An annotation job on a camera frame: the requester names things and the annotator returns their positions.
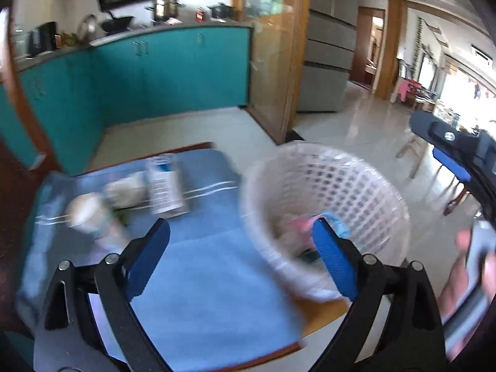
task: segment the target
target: tiled floor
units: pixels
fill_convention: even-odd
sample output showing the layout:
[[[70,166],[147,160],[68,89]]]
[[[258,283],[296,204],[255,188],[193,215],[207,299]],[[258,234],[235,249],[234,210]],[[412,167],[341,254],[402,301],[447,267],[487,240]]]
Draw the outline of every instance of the tiled floor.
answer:
[[[214,142],[218,150],[225,152],[240,173],[276,150],[246,111],[215,109],[111,127],[88,170],[205,141]]]
[[[403,106],[374,99],[368,91],[349,83],[342,112],[298,114],[294,128],[308,141],[338,147],[364,158],[396,186],[411,216],[408,258],[424,263],[438,294],[457,256],[454,236],[460,228],[470,225],[477,203],[469,197],[452,215],[443,217],[443,207],[452,194],[452,189],[447,188],[452,174],[442,169],[436,176],[439,164],[431,155],[425,159],[417,177],[409,179],[413,154],[406,154],[402,159],[395,157],[408,138],[405,131],[408,118],[408,109]],[[113,127],[108,130],[88,170],[203,141],[213,141],[231,158],[240,173],[276,150],[272,140],[248,113],[237,108],[218,109]],[[387,305],[381,307],[363,354],[374,349],[387,309]],[[342,318],[308,336],[303,350],[251,370],[307,371],[341,321]]]

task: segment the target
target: pink cloth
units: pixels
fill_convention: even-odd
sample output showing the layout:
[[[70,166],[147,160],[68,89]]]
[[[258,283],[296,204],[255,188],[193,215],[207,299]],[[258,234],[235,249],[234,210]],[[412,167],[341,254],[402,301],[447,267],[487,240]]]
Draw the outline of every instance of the pink cloth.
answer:
[[[401,96],[401,101],[405,102],[406,101],[406,94],[410,90],[410,80],[405,80],[401,83],[400,87],[398,88],[398,93]]]

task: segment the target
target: chair leg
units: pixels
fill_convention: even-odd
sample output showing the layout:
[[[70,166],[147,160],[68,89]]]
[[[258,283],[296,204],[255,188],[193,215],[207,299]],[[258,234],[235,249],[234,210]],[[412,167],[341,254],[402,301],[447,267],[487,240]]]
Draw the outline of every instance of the chair leg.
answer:
[[[413,169],[410,172],[410,179],[414,179],[415,176],[417,175],[417,172],[419,171],[420,165],[422,164],[422,161],[427,154],[428,148],[429,148],[429,144],[426,142],[426,146],[423,149],[422,154],[418,157],[417,162],[415,162],[415,165],[413,166]]]
[[[460,201],[462,201],[463,197],[467,194],[468,190],[466,187],[463,187],[463,190],[456,196],[455,199],[451,200],[445,207],[445,210],[442,212],[443,215],[446,217],[447,215],[450,215],[455,208],[460,204]]]
[[[401,158],[403,155],[405,155],[405,152],[406,150],[408,150],[408,147],[410,146],[410,144],[412,144],[412,142],[415,141],[415,136],[413,136],[410,140],[408,140],[408,142],[403,146],[401,147],[401,149],[398,151],[398,153],[396,154],[396,157],[397,158]]]

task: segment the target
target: countertop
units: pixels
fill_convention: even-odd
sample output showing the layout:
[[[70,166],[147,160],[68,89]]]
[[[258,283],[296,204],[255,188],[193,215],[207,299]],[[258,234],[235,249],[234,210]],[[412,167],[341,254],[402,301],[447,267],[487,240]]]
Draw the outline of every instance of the countertop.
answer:
[[[32,59],[30,59],[30,58],[19,59],[19,60],[17,60],[17,70],[19,72],[22,72],[22,71],[25,71],[29,68],[35,67],[38,64],[45,63],[51,59],[61,57],[61,56],[64,56],[66,54],[72,54],[72,53],[77,52],[77,51],[82,51],[82,50],[86,50],[86,49],[100,47],[100,46],[103,46],[105,44],[120,41],[122,39],[132,38],[134,36],[140,36],[140,35],[148,34],[148,33],[173,31],[176,29],[188,29],[188,28],[206,28],[206,27],[252,28],[252,26],[253,25],[251,22],[237,22],[237,21],[196,22],[196,21],[194,21],[194,22],[181,23],[181,24],[176,24],[176,25],[160,24],[160,25],[149,26],[147,28],[130,29],[130,30],[125,31],[125,32],[120,32],[120,33],[116,33],[113,35],[105,36],[105,37],[100,38],[100,39],[95,39],[94,41],[91,41],[89,44],[86,44],[85,46],[65,47],[63,49],[58,49],[56,51],[42,53],[42,54],[40,54],[40,55],[38,55]]]

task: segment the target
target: laundry basket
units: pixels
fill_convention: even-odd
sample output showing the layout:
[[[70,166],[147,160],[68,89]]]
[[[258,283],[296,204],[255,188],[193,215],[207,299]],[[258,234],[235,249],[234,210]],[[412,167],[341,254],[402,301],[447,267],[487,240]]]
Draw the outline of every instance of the laundry basket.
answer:
[[[361,253],[399,266],[410,242],[410,217],[398,191],[367,162],[306,142],[280,146],[259,161],[241,185],[241,208],[255,247],[298,296],[326,302],[340,298],[324,268],[294,258],[281,244],[285,214],[332,212]]]

